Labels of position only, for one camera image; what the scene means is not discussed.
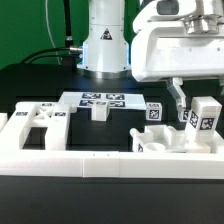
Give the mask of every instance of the robot logo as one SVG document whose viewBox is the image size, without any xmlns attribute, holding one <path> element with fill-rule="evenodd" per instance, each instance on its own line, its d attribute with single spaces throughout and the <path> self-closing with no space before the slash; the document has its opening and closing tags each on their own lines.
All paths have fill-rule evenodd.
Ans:
<svg viewBox="0 0 224 224">
<path fill-rule="evenodd" d="M 112 40 L 111 34 L 109 29 L 106 29 L 102 35 L 102 37 L 100 38 L 101 40 Z"/>
<path fill-rule="evenodd" d="M 200 130 L 211 130 L 214 124 L 214 118 L 203 118 Z"/>
</svg>

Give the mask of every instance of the black cable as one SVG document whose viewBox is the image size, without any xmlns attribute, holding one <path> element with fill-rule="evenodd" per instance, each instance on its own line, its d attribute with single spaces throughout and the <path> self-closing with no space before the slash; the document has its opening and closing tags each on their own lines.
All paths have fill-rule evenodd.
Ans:
<svg viewBox="0 0 224 224">
<path fill-rule="evenodd" d="M 64 10 L 65 10 L 65 46 L 70 47 L 74 44 L 72 39 L 72 29 L 71 29 L 71 15 L 70 15 L 70 2 L 69 0 L 64 0 Z"/>
<path fill-rule="evenodd" d="M 70 50 L 68 47 L 58 47 L 58 48 L 41 50 L 41 51 L 33 53 L 33 54 L 29 55 L 28 57 L 24 58 L 20 63 L 25 64 L 28 60 L 30 60 L 31 58 L 33 58 L 37 55 L 40 55 L 40 54 L 45 54 L 45 53 L 50 53 L 50 52 L 55 52 L 55 51 L 68 51 L 68 50 Z"/>
<path fill-rule="evenodd" d="M 79 58 L 79 54 L 72 54 L 72 55 L 42 55 L 42 56 L 39 56 L 39 57 L 35 57 L 34 59 L 32 59 L 31 61 L 29 61 L 29 64 L 32 64 L 34 61 L 36 60 L 39 60 L 41 58 L 55 58 L 55 57 L 58 57 L 58 58 L 61 58 L 61 57 L 72 57 L 72 58 Z"/>
</svg>

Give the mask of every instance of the white block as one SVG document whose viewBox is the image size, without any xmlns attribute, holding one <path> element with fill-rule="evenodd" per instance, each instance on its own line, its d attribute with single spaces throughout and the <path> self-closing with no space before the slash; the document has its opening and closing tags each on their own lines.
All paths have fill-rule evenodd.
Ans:
<svg viewBox="0 0 224 224">
<path fill-rule="evenodd" d="M 162 119 L 162 104 L 161 103 L 146 103 L 146 120 L 148 121 L 161 121 Z"/>
<path fill-rule="evenodd" d="M 106 121 L 110 112 L 109 100 L 96 100 L 92 105 L 92 120 Z"/>
<path fill-rule="evenodd" d="M 89 152 L 83 159 L 83 177 L 119 177 L 119 152 Z"/>
<path fill-rule="evenodd" d="M 0 133 L 8 122 L 8 115 L 6 113 L 0 113 Z"/>
<path fill-rule="evenodd" d="M 70 106 L 57 104 L 54 107 L 45 135 L 45 149 L 61 151 L 66 149 L 70 122 Z"/>
<path fill-rule="evenodd" d="M 210 142 L 221 112 L 222 105 L 212 97 L 195 97 L 185 132 L 191 142 Z"/>
<path fill-rule="evenodd" d="M 154 135 L 153 132 L 148 130 L 147 133 L 139 133 L 137 129 L 132 128 L 130 134 L 133 138 L 132 151 L 133 152 L 143 152 L 143 147 L 145 144 L 153 142 Z"/>
<path fill-rule="evenodd" d="M 95 100 L 110 100 L 110 108 L 126 110 L 146 110 L 145 100 L 142 94 L 123 93 L 94 93 L 94 92 L 63 92 L 58 103 L 73 104 L 81 108 L 92 108 Z"/>
<path fill-rule="evenodd" d="M 50 109 L 50 108 L 54 108 L 54 106 L 57 103 L 54 103 L 54 102 L 29 102 L 29 101 L 18 102 L 16 104 L 16 110 L 19 109 L 19 108 L 21 109 L 21 108 L 24 108 L 24 107 L 27 107 L 27 106 L 30 106 L 30 105 L 34 105 L 34 104 L 37 107 L 45 108 L 47 110 L 47 109 Z"/>
<path fill-rule="evenodd" d="M 164 140 L 169 146 L 183 145 L 186 141 L 185 131 L 177 131 L 170 126 L 164 127 Z"/>
<path fill-rule="evenodd" d="M 22 149 L 31 129 L 31 120 L 35 115 L 35 105 L 18 108 L 0 133 L 0 149 Z"/>
<path fill-rule="evenodd" d="M 186 153 L 210 153 L 211 146 L 206 143 L 187 143 L 184 145 L 184 149 L 186 149 Z"/>
<path fill-rule="evenodd" d="M 145 126 L 144 132 L 153 132 L 153 138 L 158 139 L 161 138 L 162 133 L 164 132 L 164 128 L 166 125 L 149 125 Z"/>
<path fill-rule="evenodd" d="M 201 153 L 120 153 L 120 178 L 224 179 L 223 157 Z"/>
<path fill-rule="evenodd" d="M 82 177 L 83 153 L 19 150 L 1 152 L 1 175 Z"/>
<path fill-rule="evenodd" d="M 143 146 L 143 152 L 147 152 L 147 153 L 158 153 L 158 152 L 162 152 L 162 153 L 166 153 L 166 146 L 158 143 L 158 142 L 150 142 L 150 143 L 146 143 Z"/>
<path fill-rule="evenodd" d="M 224 154 L 224 140 L 217 132 L 214 133 L 210 145 L 211 145 L 211 153 Z"/>
</svg>

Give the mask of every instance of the white plastic part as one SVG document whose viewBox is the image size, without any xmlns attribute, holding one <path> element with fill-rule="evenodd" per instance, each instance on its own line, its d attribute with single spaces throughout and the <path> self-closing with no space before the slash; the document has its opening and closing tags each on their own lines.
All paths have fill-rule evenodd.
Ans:
<svg viewBox="0 0 224 224">
<path fill-rule="evenodd" d="M 215 131 L 222 105 L 212 97 L 194 97 L 184 131 L 166 125 L 131 129 L 133 152 L 224 153 L 224 140 Z"/>
<path fill-rule="evenodd" d="M 24 104 L 27 106 L 24 107 L 23 103 L 17 104 L 16 110 L 25 112 L 24 108 L 28 110 L 33 106 L 32 102 Z M 47 117 L 53 114 L 57 104 L 54 104 L 51 109 L 50 104 L 45 106 L 41 104 L 41 106 L 42 109 L 39 109 L 42 112 L 39 110 L 38 118 L 35 122 L 33 121 L 35 119 L 32 119 L 31 124 L 37 125 L 39 122 L 42 127 L 47 122 L 40 121 L 49 120 Z M 145 133 L 131 129 L 130 133 L 135 141 L 139 141 L 143 147 L 148 146 L 148 150 L 151 150 L 150 153 L 119 153 L 116 149 L 114 152 L 53 152 L 47 150 L 12 152 L 1 146 L 0 175 L 224 179 L 224 140 L 217 132 L 214 132 L 213 139 L 209 143 L 189 143 L 186 141 L 185 131 L 177 131 L 175 128 L 165 125 L 146 126 Z M 10 140 L 14 141 L 14 137 L 16 136 L 10 135 Z M 161 152 L 163 146 L 173 153 Z M 184 148 L 182 152 L 188 150 L 191 153 L 175 153 L 180 152 L 182 146 Z"/>
<path fill-rule="evenodd" d="M 185 132 L 190 142 L 210 142 L 222 105 L 212 97 L 194 97 Z"/>
<path fill-rule="evenodd" d="M 7 122 L 8 122 L 7 113 L 0 113 L 0 133 L 1 133 L 2 129 L 5 127 Z"/>
<path fill-rule="evenodd" d="M 119 177 L 224 179 L 224 156 L 205 153 L 120 153 Z"/>
<path fill-rule="evenodd" d="M 161 121 L 163 107 L 161 103 L 147 102 L 146 103 L 146 120 Z"/>
<path fill-rule="evenodd" d="M 70 106 L 52 102 L 20 102 L 0 133 L 1 150 L 22 149 L 32 127 L 47 128 L 46 150 L 65 150 Z"/>
<path fill-rule="evenodd" d="M 56 105 L 45 135 L 45 148 L 50 151 L 65 150 L 70 122 L 70 106 Z"/>
<path fill-rule="evenodd" d="M 148 23 L 132 42 L 134 78 L 152 82 L 173 77 L 185 80 L 222 76 L 224 26 L 218 26 L 217 35 L 193 35 L 186 33 L 182 21 Z"/>
<path fill-rule="evenodd" d="M 86 153 L 83 177 L 119 177 L 119 152 Z"/>
<path fill-rule="evenodd" d="M 82 177 L 83 153 L 19 150 L 0 152 L 0 174 L 12 176 Z"/>
<path fill-rule="evenodd" d="M 94 121 L 106 121 L 110 113 L 109 100 L 96 100 L 92 105 L 91 119 Z"/>
<path fill-rule="evenodd" d="M 94 92 L 63 92 L 60 104 L 75 105 L 75 108 L 91 108 L 96 100 L 110 100 L 110 109 L 146 110 L 142 94 L 94 93 Z"/>
<path fill-rule="evenodd" d="M 192 15 L 197 8 L 196 0 L 178 0 L 179 12 L 177 15 L 159 15 L 157 11 L 157 4 L 161 0 L 150 2 L 136 17 L 133 22 L 133 29 L 138 33 L 151 21 L 172 21 L 186 16 Z"/>
<path fill-rule="evenodd" d="M 130 69 L 124 33 L 124 0 L 89 0 L 89 36 L 80 69 L 117 73 Z"/>
<path fill-rule="evenodd" d="M 35 115 L 35 105 L 26 105 L 17 109 L 0 133 L 0 149 L 22 149 L 31 129 L 31 120 Z"/>
</svg>

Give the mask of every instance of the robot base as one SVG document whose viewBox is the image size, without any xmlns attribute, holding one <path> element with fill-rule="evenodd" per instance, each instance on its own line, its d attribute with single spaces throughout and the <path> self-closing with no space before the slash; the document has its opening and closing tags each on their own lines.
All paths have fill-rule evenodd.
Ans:
<svg viewBox="0 0 224 224">
<path fill-rule="evenodd" d="M 122 79 L 131 77 L 131 70 L 121 72 L 97 72 L 85 69 L 77 69 L 78 74 L 96 79 Z"/>
</svg>

